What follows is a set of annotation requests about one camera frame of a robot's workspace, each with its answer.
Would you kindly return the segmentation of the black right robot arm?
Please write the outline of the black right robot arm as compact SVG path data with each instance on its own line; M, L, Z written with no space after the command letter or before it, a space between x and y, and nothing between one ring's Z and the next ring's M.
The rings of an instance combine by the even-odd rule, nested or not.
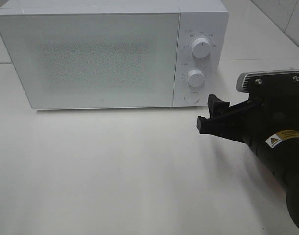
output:
M286 191L286 207L299 229L299 94L258 97L230 105L211 94L210 117L197 117L201 134L245 144Z

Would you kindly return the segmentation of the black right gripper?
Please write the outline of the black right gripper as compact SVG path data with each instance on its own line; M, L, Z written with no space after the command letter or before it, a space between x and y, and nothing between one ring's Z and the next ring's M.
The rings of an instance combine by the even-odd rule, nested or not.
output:
M209 134L245 144L282 144L299 140L299 95L253 97L230 105L211 94L210 118L198 116L200 134Z

